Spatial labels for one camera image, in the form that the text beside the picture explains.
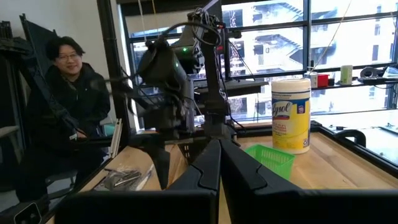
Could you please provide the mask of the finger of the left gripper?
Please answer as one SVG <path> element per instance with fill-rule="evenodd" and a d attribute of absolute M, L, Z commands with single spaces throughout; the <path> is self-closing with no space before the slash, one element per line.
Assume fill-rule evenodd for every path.
<path fill-rule="evenodd" d="M 145 140 L 145 145 L 144 145 L 144 150 L 145 152 L 150 156 L 152 159 L 152 162 L 154 163 L 155 170 L 157 173 L 157 178 L 159 179 L 159 172 L 158 172 L 158 145 L 156 141 L 154 141 L 152 138 L 148 138 Z"/>
<path fill-rule="evenodd" d="M 165 150 L 165 141 L 159 141 L 159 183 L 162 190 L 169 184 L 170 153 Z"/>

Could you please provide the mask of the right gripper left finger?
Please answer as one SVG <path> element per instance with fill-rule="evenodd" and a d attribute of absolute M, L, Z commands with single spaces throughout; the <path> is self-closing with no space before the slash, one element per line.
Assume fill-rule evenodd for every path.
<path fill-rule="evenodd" d="M 218 224 L 220 169 L 212 140 L 167 190 L 79 193 L 63 201 L 55 224 Z"/>

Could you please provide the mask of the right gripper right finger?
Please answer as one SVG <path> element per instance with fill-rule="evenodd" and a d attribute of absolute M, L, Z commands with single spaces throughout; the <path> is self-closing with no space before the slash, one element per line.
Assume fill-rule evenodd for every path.
<path fill-rule="evenodd" d="M 307 190 L 221 141 L 221 178 L 233 224 L 398 224 L 398 190 Z"/>

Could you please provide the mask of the wrapped toothbrush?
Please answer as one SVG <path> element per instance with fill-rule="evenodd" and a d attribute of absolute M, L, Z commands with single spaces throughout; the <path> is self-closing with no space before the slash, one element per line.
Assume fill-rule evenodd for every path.
<path fill-rule="evenodd" d="M 152 171 L 154 170 L 154 168 L 155 168 L 155 165 L 152 164 L 150 166 L 150 168 L 148 169 L 148 171 L 144 174 L 142 179 L 138 182 L 138 184 L 136 186 L 137 191 L 142 190 L 142 188 L 146 185 L 147 181 L 151 178 Z"/>

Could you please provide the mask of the green plastic basket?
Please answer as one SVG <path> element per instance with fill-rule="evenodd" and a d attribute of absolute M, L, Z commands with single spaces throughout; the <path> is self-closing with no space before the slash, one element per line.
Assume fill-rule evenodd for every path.
<path fill-rule="evenodd" d="M 244 150 L 277 175 L 290 180 L 295 156 L 271 147 L 256 144 Z"/>

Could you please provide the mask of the black side table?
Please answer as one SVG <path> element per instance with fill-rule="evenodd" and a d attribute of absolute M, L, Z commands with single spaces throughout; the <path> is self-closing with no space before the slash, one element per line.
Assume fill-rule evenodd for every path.
<path fill-rule="evenodd" d="M 228 96 L 241 96 L 254 93 L 260 93 L 261 87 L 269 83 L 261 80 L 227 80 L 220 81 L 220 89 L 227 93 Z M 206 80 L 194 82 L 194 92 L 205 96 L 208 94 Z"/>

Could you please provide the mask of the yellow Lysol wipes canister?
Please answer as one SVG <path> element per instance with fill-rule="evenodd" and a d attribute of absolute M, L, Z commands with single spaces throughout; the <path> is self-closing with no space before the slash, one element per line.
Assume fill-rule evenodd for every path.
<path fill-rule="evenodd" d="M 307 78 L 271 83 L 272 146 L 291 154 L 310 149 L 311 82 Z"/>

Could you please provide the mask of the person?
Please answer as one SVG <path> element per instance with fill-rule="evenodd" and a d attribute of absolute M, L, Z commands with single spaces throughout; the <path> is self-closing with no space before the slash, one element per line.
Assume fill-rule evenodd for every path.
<path fill-rule="evenodd" d="M 50 92 L 77 122 L 77 138 L 86 140 L 100 135 L 100 122 L 111 109 L 103 76 L 83 61 L 82 47 L 71 37 L 55 37 L 45 46 L 52 62 L 45 74 Z M 41 199 L 47 194 L 46 178 L 75 170 L 76 184 L 84 182 L 103 162 L 101 148 L 74 149 L 39 93 L 32 92 L 27 104 L 27 120 L 32 140 L 24 153 L 15 190 L 20 202 Z"/>

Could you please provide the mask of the green white canister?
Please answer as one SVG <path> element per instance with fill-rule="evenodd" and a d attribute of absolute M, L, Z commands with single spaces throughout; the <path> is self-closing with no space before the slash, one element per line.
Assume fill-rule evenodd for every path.
<path fill-rule="evenodd" d="M 342 65 L 340 68 L 340 85 L 351 85 L 352 84 L 352 65 Z"/>

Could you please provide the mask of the black board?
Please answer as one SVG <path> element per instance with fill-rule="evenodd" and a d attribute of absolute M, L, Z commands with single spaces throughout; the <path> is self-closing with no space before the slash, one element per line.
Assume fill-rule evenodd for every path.
<path fill-rule="evenodd" d="M 48 30 L 34 22 L 28 21 L 25 14 L 22 14 L 19 17 L 25 37 L 35 51 L 40 71 L 44 76 L 52 65 L 52 61 L 46 56 L 45 46 L 48 41 L 57 37 L 57 33 L 55 30 Z"/>

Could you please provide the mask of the grey tape dispenser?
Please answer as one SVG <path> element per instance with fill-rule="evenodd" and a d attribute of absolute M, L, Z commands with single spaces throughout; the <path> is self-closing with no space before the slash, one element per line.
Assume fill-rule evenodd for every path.
<path fill-rule="evenodd" d="M 373 67 L 365 67 L 360 72 L 361 78 L 377 78 L 377 69 Z"/>

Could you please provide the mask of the silver aluminium bracket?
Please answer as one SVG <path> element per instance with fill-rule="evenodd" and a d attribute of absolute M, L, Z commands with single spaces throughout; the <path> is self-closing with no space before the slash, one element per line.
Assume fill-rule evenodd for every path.
<path fill-rule="evenodd" d="M 121 118 L 117 119 L 115 127 L 114 127 L 114 133 L 113 133 L 113 137 L 112 137 L 112 141 L 111 141 L 111 148 L 110 148 L 110 156 L 112 159 L 114 159 L 118 153 L 121 134 L 122 134 L 122 128 L 123 128 L 122 119 Z"/>

